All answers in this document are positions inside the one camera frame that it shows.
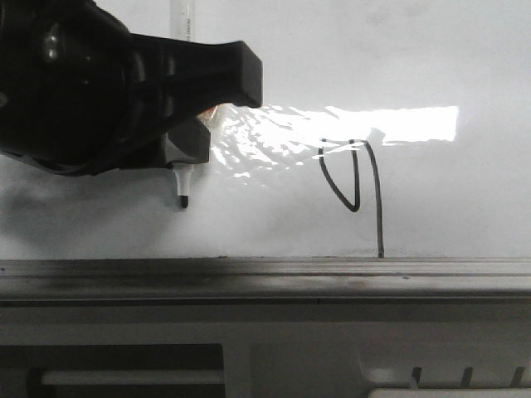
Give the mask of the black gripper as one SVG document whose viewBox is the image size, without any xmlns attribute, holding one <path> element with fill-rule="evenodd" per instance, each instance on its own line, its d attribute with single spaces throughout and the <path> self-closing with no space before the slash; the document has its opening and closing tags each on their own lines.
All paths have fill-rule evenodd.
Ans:
<svg viewBox="0 0 531 398">
<path fill-rule="evenodd" d="M 164 46 L 92 1 L 2 2 L 2 155 L 69 177 L 163 167 Z"/>
</svg>

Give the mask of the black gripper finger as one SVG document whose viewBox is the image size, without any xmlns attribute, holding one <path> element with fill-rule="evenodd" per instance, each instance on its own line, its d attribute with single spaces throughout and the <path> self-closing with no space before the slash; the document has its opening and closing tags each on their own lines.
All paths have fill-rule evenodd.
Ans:
<svg viewBox="0 0 531 398">
<path fill-rule="evenodd" d="M 244 42 L 208 45 L 170 40 L 164 47 L 175 71 L 164 78 L 175 124 L 220 104 L 263 105 L 263 64 Z"/>
<path fill-rule="evenodd" d="M 167 135 L 165 158 L 168 164 L 204 164 L 210 160 L 210 130 L 197 118 L 189 119 Z"/>
</svg>

